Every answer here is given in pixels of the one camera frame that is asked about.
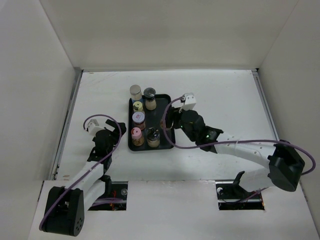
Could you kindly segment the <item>pink cap spice bottle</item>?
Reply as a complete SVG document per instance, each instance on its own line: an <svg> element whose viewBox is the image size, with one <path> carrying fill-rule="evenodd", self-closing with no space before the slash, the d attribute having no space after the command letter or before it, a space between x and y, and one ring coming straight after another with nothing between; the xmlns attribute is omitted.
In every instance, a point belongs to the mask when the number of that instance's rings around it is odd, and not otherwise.
<svg viewBox="0 0 320 240"><path fill-rule="evenodd" d="M131 130L132 143L136 147L140 147L145 143L145 138L139 127L134 127Z"/></svg>

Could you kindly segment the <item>yellow cap sauce bottle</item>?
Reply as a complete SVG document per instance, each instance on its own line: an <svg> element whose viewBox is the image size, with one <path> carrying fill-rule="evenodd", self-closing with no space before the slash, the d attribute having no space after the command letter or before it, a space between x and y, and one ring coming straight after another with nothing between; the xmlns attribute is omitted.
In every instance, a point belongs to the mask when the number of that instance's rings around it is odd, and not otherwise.
<svg viewBox="0 0 320 240"><path fill-rule="evenodd" d="M136 113L136 112L141 112L143 113L144 112L144 105L141 101L135 101L133 104L132 104L132 107L133 107L133 112Z"/></svg>

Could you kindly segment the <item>black knob cap bottle front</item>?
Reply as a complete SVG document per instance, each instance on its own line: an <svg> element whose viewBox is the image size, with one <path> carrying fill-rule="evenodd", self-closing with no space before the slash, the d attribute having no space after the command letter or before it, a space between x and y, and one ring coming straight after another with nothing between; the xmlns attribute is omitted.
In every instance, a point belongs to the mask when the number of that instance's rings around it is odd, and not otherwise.
<svg viewBox="0 0 320 240"><path fill-rule="evenodd" d="M151 148L157 148L160 145L160 131L156 127L147 129L146 138Z"/></svg>

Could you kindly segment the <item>black knob cap bottle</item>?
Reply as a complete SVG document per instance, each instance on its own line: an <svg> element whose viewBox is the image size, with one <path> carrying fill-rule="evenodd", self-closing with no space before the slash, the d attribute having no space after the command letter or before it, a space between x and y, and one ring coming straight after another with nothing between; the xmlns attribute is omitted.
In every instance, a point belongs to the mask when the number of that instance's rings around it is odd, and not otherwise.
<svg viewBox="0 0 320 240"><path fill-rule="evenodd" d="M160 145L160 131L156 127L147 129L146 138L151 148L157 148Z"/></svg>
<svg viewBox="0 0 320 240"><path fill-rule="evenodd" d="M165 128L166 128L166 122L165 122L163 119L160 120L160 127L161 127L162 129L165 129Z"/></svg>

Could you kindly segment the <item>clear dome cap spice bottle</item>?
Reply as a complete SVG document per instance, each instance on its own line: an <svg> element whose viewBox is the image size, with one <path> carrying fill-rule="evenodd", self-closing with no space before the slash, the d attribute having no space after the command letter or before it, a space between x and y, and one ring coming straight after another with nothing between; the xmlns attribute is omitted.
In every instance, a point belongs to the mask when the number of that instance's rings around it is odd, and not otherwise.
<svg viewBox="0 0 320 240"><path fill-rule="evenodd" d="M145 97L145 107L149 111L153 111L157 107L156 103L156 90L152 87L147 87L143 91Z"/></svg>

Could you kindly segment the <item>blue label silver cap bottle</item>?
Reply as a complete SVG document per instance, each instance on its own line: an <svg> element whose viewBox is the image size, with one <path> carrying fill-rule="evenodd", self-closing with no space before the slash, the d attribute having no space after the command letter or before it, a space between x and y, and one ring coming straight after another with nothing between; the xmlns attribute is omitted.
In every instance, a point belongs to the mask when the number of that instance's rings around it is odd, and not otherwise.
<svg viewBox="0 0 320 240"><path fill-rule="evenodd" d="M143 103L143 95L142 95L142 89L139 85L134 84L129 88L129 92L131 95L131 101L132 103L135 102L141 102Z"/></svg>

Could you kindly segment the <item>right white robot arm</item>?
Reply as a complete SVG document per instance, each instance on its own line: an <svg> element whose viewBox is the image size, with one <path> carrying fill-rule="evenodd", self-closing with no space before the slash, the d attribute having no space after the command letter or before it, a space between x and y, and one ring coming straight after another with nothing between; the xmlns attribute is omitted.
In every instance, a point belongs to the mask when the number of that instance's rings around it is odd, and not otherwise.
<svg viewBox="0 0 320 240"><path fill-rule="evenodd" d="M268 187L287 192L297 189L305 162L289 142L237 140L221 129L206 125L195 110L170 106L164 114L164 126L181 129L196 148L234 156L261 166L255 171L243 170L237 174L231 189L236 197L243 198L249 192Z"/></svg>

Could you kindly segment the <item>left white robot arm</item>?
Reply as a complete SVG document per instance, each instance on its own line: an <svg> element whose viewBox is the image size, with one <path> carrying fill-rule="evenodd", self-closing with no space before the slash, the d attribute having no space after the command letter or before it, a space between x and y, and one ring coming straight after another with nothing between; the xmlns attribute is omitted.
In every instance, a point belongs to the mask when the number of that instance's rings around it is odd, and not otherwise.
<svg viewBox="0 0 320 240"><path fill-rule="evenodd" d="M100 127L90 118L85 120L85 130L93 135L94 147L84 167L72 180L50 189L40 231L76 237L84 226L86 211L98 198L105 200L112 195L112 181L106 172L127 128L124 122L112 117L105 123L114 129Z"/></svg>

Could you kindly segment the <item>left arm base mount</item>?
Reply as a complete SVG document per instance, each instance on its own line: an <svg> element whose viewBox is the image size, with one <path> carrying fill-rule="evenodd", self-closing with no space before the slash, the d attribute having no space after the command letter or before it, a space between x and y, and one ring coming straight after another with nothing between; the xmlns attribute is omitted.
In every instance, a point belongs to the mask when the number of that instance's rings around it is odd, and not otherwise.
<svg viewBox="0 0 320 240"><path fill-rule="evenodd" d="M126 211L128 182L112 182L107 191L100 196L89 209L90 211Z"/></svg>

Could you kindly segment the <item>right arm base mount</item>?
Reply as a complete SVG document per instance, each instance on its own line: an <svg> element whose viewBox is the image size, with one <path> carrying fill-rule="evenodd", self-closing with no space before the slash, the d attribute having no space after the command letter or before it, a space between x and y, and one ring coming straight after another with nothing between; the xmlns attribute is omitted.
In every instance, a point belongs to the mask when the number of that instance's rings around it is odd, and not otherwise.
<svg viewBox="0 0 320 240"><path fill-rule="evenodd" d="M248 192L239 185L244 173L244 171L239 172L234 180L215 182L220 211L265 210L262 189Z"/></svg>

